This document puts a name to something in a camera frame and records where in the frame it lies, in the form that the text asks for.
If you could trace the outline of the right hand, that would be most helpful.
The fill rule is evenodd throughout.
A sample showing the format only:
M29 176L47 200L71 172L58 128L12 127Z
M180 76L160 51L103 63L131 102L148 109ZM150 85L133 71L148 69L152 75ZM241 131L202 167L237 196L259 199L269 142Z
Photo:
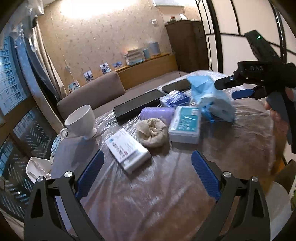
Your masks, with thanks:
M287 135L290 131L290 125L287 116L287 110L280 92L272 92L265 101L265 109L270 111L273 120L273 132L275 135L275 158L276 161L282 159L285 150Z

